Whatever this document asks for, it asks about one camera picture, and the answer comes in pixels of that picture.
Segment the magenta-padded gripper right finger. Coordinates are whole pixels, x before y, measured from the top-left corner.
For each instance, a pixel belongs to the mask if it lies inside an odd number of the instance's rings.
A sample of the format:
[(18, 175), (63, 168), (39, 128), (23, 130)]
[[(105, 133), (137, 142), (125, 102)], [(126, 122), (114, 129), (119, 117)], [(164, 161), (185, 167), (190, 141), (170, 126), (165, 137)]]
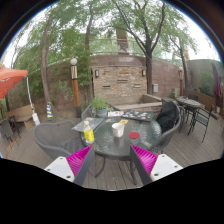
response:
[(130, 146), (131, 162), (135, 164), (143, 185), (166, 177), (182, 166), (166, 154), (156, 155), (135, 145)]

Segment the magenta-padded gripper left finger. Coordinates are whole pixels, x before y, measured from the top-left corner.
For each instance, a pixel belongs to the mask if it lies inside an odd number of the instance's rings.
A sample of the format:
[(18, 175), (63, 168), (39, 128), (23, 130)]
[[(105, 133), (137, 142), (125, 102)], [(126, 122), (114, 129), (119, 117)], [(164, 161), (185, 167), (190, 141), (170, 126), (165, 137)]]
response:
[(94, 148), (90, 145), (68, 157), (59, 156), (45, 171), (82, 186), (94, 156)]

